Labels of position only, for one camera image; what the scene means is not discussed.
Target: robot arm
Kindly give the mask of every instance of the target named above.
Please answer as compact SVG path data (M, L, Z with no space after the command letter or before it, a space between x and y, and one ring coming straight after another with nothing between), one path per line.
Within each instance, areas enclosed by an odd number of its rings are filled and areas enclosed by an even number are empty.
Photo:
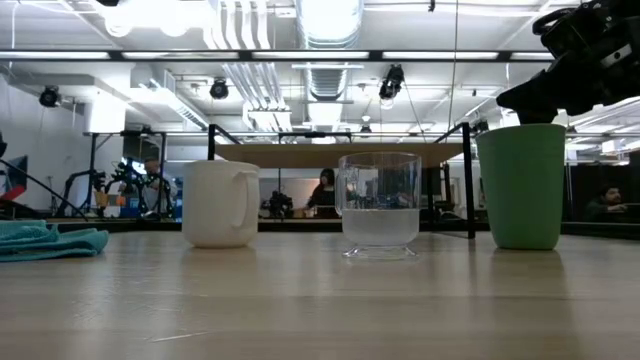
M560 9L538 19L533 32L555 61L497 99L521 124L551 123L558 109L575 116L640 95L640 1Z

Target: table surface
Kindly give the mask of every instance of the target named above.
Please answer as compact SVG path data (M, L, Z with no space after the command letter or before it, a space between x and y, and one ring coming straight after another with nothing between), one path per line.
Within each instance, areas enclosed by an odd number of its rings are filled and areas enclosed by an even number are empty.
M556 252L424 234L415 261L352 261L341 234L195 250L112 235L96 258L0 264L5 359L637 359L640 244Z

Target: man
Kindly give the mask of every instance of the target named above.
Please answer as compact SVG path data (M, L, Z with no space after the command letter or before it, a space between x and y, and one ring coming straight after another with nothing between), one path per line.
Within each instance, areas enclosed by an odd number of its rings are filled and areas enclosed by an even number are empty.
M613 220L615 214L627 211L622 204L620 189L615 186L605 186L598 193L598 197L591 200L585 211L585 220L591 222L606 222Z
M160 175L160 161L157 158L148 158L144 161L144 170L147 172L147 176L151 175ZM164 179L165 184L168 184L171 188L170 198L166 198L166 193L162 193L162 205L160 209L162 212L167 211L167 200L172 201L178 194L178 188L173 183L171 179ZM160 179L156 179L154 182L149 184L149 186L145 187L142 190L142 196L144 196L144 201L147 203L149 207L149 211L158 212L158 208L156 204L158 202L158 196L160 194Z

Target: green plastic cup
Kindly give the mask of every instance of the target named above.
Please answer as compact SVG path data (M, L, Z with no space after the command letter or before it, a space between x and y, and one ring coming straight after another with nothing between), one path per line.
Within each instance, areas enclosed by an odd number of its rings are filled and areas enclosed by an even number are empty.
M476 139L496 245L552 250L560 237L566 129L535 124L501 128Z

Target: black cable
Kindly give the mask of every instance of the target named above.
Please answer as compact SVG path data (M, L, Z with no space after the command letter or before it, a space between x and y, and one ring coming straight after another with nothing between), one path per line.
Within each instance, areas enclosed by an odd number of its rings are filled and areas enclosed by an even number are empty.
M75 207L75 205L73 205L72 203L70 203L67 199L63 198L61 195L59 195L57 192L51 190L50 187L48 187L47 185L43 184L42 182L40 182L40 180L34 178L33 176L27 174L26 172L22 171L22 169L11 165L10 163L0 159L0 163L5 164L8 168L17 171L18 173L26 176L29 180L35 182L36 184L40 185L42 188L44 188L45 190L47 190L49 193L51 193L51 195L57 197L58 199L60 199L62 202L64 202L65 204L67 204L69 207L71 207L75 212L77 212L78 214L80 214L80 216L84 219L84 221L89 222L89 219L87 219L86 216L84 216L84 214L82 213L82 211L80 211L80 209L78 209L77 207Z

